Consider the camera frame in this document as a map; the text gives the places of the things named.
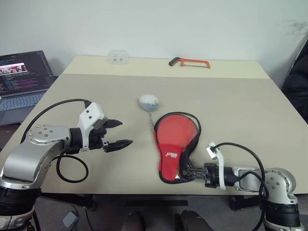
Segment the person's foot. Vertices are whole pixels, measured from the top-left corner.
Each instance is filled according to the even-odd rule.
[[[143,217],[139,212],[128,214],[124,220],[122,231],[145,231]]]

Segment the laptop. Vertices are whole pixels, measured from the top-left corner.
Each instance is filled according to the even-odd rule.
[[[43,51],[0,56],[0,125],[22,122],[54,81]]]

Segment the beige table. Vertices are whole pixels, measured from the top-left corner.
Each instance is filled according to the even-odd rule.
[[[0,165],[16,147],[29,121],[47,106],[65,99],[99,103],[109,118],[123,122],[109,129],[107,139],[134,143],[117,152],[93,150],[78,154],[89,166],[87,180],[78,184],[58,178],[55,163],[42,186],[48,193],[124,194],[243,194],[204,187],[202,180],[170,185],[158,176],[159,154],[148,114],[139,108],[143,94],[161,100],[154,121],[168,112],[184,111],[199,118],[202,134],[191,155],[196,167],[213,162],[205,146],[230,141],[251,148],[265,168],[282,167],[297,180],[295,193],[308,193],[308,126],[257,62],[211,61],[211,69],[170,67],[165,59],[131,59],[126,65],[108,64],[104,57],[77,56],[51,86],[12,136],[0,155]],[[40,124],[74,127],[82,103],[58,106]],[[235,147],[221,148],[227,166],[257,166],[250,154]],[[63,159],[63,174],[84,176],[83,167]]]

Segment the laptop keyboard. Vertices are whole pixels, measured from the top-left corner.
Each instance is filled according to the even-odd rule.
[[[43,94],[44,93],[2,99],[0,101],[0,111],[34,106],[42,98]]]

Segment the laptop screen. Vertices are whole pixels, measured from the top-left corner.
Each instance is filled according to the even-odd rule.
[[[0,95],[48,89],[55,81],[43,51],[0,56]]]

